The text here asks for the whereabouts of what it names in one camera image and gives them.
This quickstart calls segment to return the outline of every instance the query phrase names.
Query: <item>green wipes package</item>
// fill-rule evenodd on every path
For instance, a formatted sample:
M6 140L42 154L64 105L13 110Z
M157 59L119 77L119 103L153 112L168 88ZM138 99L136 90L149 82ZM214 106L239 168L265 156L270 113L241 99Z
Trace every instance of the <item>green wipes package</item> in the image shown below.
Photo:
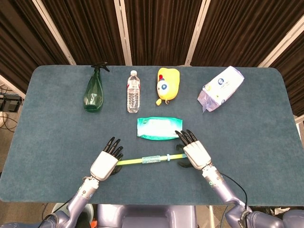
M146 117L137 119L137 136L150 140L178 138L175 131L182 130L182 120L174 117Z

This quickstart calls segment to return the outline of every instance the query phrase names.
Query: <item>water bottle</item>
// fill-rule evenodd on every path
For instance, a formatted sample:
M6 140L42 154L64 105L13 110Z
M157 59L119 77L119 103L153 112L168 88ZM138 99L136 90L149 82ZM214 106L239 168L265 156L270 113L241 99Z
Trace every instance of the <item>water bottle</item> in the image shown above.
M136 113L139 110L141 82L135 70L131 71L127 85L127 110L129 113Z

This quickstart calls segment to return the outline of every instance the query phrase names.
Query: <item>plastic bottle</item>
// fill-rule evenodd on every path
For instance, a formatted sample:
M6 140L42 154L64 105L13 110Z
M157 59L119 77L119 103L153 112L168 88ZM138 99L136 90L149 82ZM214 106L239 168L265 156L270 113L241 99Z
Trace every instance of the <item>plastic bottle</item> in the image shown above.
M132 70L127 85L127 110L129 113L136 113L139 110L140 88L141 82L137 77L137 72Z
M87 84L87 88L84 96L84 108L88 112L99 111L104 103L103 85L100 78L100 68L110 71L106 67L106 62L92 65L94 73Z

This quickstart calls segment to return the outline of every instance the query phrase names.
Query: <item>robotic arm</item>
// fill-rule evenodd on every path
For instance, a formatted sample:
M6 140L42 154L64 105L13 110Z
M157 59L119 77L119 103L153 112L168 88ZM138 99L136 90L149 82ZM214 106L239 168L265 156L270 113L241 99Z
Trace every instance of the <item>robotic arm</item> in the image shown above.
M195 169L202 170L202 176L225 204L235 205L226 213L227 222L232 228L284 228L283 221L279 218L259 211L252 212L251 208L241 201L227 185L212 164L211 157L201 142L191 131L187 130L187 132L176 131L185 145L183 149L191 164Z
M9 223L4 224L1 228L74 228L79 215L98 189L99 182L106 180L110 175L118 173L121 169L121 166L116 167L116 164L123 157L123 154L121 153L123 147L120 146L115 150L120 139L112 145L114 139L114 137L111 138L103 151L101 151L91 166L91 176L84 177L84 183L81 185L76 195L69 201L67 207L70 214L69 216L63 211L56 211L55 213L48 215L45 220L38 224L27 225Z

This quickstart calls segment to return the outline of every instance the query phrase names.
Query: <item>robot finger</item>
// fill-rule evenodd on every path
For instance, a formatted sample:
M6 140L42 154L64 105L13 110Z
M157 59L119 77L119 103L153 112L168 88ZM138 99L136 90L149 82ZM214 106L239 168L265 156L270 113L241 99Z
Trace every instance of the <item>robot finger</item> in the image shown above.
M117 150L112 154L114 157L118 156L119 152L123 149L122 146L118 147Z
M187 139L188 143L192 143L193 142L192 139L189 137L189 135L186 132L181 131L181 133Z
M112 138L110 139L110 141L107 143L107 145L106 145L105 148L104 148L104 152L107 152L107 151L108 151L108 149L110 148L110 146L111 146L112 142L114 141L114 139L115 139L115 137L112 137Z
M108 151L109 154L113 153L113 151L115 150L115 148L116 148L116 146L118 145L119 142L120 142L120 139L117 139L117 141L114 142L113 146L111 146L111 148Z
M123 168L122 165L116 166L112 171L111 176L117 174L122 168Z
M187 132L194 142L197 141L197 138L194 136L194 134L190 130L187 129Z
M183 167L183 168L193 168L193 165L191 164L190 161L189 162L183 162L183 161L181 162L181 161L179 161L178 165L181 166L181 167Z
M179 151L180 149L184 148L184 145L182 144L177 144L176 145L176 150Z
M120 161L122 158L123 158L123 154L122 154L122 153L120 153L120 154L116 157L116 159L119 160L119 161Z
M183 144L185 144L185 146L188 145L187 140L185 139L185 137L178 131L175 131L175 133L179 136L180 140L183 142Z

